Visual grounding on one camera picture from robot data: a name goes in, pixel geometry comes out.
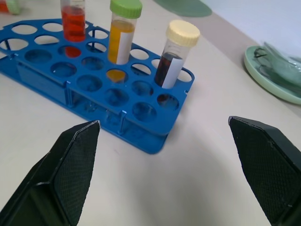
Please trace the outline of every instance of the clear plastic tube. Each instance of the clear plastic tube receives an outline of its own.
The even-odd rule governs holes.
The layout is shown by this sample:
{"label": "clear plastic tube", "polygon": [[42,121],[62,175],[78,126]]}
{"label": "clear plastic tube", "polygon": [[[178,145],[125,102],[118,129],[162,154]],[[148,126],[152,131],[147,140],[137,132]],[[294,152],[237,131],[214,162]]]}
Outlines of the clear plastic tube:
{"label": "clear plastic tube", "polygon": [[173,20],[166,30],[167,41],[155,75],[157,85],[171,89],[180,74],[189,51],[200,37],[199,29],[183,20]]}
{"label": "clear plastic tube", "polygon": [[[112,13],[108,59],[117,65],[128,62],[137,19],[127,19]],[[111,70],[107,73],[113,82],[124,81],[123,71]]]}
{"label": "clear plastic tube", "polygon": [[165,89],[174,86],[190,49],[167,39],[155,76],[159,86]]}
{"label": "clear plastic tube", "polygon": [[68,41],[85,40],[85,0],[61,0],[64,37]]}

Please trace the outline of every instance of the red liquid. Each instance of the red liquid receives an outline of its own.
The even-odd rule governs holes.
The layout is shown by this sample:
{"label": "red liquid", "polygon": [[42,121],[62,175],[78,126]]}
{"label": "red liquid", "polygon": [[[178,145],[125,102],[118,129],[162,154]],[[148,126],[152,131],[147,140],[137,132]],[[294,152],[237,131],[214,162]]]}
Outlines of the red liquid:
{"label": "red liquid", "polygon": [[68,41],[85,40],[85,12],[81,8],[65,6],[62,9],[64,37]]}
{"label": "red liquid", "polygon": [[8,7],[5,2],[0,2],[0,12],[8,13]]}
{"label": "red liquid", "polygon": [[81,51],[78,48],[66,46],[65,54],[66,54],[66,56],[68,56],[70,58],[75,58],[81,54]]}

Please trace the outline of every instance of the green cap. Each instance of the green cap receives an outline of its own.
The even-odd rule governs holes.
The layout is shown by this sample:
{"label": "green cap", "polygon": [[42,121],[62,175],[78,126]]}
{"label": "green cap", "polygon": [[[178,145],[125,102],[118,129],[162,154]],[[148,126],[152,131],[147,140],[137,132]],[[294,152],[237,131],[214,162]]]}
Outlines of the green cap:
{"label": "green cap", "polygon": [[6,0],[8,11],[13,15],[18,15],[21,12],[20,3],[18,0]]}
{"label": "green cap", "polygon": [[137,19],[141,15],[142,3],[139,0],[111,0],[110,10],[127,19]]}

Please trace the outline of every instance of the tube label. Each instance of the tube label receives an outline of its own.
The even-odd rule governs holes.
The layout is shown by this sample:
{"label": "tube label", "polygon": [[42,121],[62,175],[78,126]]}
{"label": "tube label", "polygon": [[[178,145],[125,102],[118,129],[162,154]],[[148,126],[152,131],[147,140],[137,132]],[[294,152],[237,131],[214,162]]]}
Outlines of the tube label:
{"label": "tube label", "polygon": [[176,58],[172,59],[166,77],[164,79],[162,88],[171,89],[174,86],[183,65],[184,65],[183,59],[176,59]]}
{"label": "tube label", "polygon": [[129,54],[132,47],[134,32],[121,32],[117,54],[117,65],[124,65],[128,62]]}

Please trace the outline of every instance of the test tube rack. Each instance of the test tube rack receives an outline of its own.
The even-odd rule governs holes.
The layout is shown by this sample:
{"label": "test tube rack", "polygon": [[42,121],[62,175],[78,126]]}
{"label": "test tube rack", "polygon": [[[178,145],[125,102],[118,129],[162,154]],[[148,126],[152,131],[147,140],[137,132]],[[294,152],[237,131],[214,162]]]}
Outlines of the test tube rack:
{"label": "test tube rack", "polygon": [[[158,153],[184,104],[194,75],[183,68],[191,81],[177,80],[172,89],[163,89],[154,82],[156,67],[152,61],[160,59],[157,54],[133,43],[132,49],[143,50],[149,57],[141,60],[130,56],[126,65],[115,65],[108,61],[107,51],[94,48],[96,43],[108,48],[107,30],[86,22],[86,39],[73,43],[64,39],[63,31],[45,30],[43,26],[49,23],[62,24],[62,20],[27,20],[4,26],[0,30],[0,51],[6,56],[0,59],[0,72],[86,120],[100,120],[104,130],[142,151]],[[19,34],[13,31],[19,25],[30,25],[37,30]],[[97,39],[97,30],[105,32],[107,37]],[[45,35],[59,41],[35,42]],[[10,47],[11,39],[24,40],[28,45],[14,50]],[[67,57],[65,47],[79,49],[80,55]],[[135,65],[142,65],[150,73]],[[112,69],[125,72],[126,80],[112,82],[106,76]]]}

